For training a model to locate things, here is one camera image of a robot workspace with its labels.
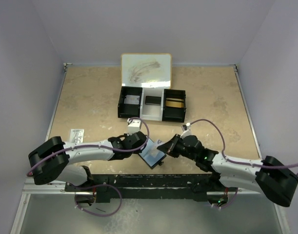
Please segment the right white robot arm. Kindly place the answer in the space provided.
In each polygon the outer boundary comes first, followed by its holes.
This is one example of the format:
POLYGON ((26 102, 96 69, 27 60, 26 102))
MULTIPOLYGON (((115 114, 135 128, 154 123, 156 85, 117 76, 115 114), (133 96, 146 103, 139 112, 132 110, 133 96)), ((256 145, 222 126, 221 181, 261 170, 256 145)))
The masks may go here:
POLYGON ((298 176, 272 156, 258 160, 226 156, 205 148, 194 135, 185 138, 175 135, 157 149, 174 158, 188 158, 202 171, 211 172, 209 183, 215 191, 224 187, 247 189, 289 207, 298 186, 298 176))

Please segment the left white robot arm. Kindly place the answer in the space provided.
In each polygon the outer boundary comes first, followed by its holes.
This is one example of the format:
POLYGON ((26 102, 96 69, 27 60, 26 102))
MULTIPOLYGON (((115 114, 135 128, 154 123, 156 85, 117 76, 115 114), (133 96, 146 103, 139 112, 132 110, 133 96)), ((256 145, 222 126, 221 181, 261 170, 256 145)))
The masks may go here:
POLYGON ((54 136, 28 155, 31 169, 27 176, 32 177, 36 185, 60 180, 88 191, 93 186, 90 170, 87 166, 75 166, 76 163, 123 160, 142 152, 148 139, 141 131, 90 144, 64 142, 60 136, 54 136))

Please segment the black leather card holder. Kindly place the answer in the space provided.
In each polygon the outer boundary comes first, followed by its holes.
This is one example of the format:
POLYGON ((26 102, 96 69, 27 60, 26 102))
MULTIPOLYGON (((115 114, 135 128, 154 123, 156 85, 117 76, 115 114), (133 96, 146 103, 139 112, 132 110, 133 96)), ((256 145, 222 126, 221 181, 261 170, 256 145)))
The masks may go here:
POLYGON ((145 148, 139 153, 141 159, 150 169, 154 169, 156 166, 161 166, 164 163, 163 160, 166 154, 157 149, 162 144, 163 142, 159 139, 157 141, 149 139, 145 148))

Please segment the white VIP card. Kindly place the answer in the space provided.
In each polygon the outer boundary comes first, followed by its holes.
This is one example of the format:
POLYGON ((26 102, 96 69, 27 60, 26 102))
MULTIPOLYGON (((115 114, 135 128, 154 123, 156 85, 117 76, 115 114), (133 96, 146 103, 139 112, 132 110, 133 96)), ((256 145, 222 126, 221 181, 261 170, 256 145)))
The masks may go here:
POLYGON ((158 149, 158 147, 160 145, 162 145, 163 143, 164 142, 161 141, 161 140, 159 140, 159 139, 156 142, 154 142, 154 144, 153 144, 153 146, 152 146, 152 148, 151 148, 151 150, 149 152, 149 155, 152 156, 152 157, 154 157, 154 158, 163 157, 164 156, 164 153, 158 149))

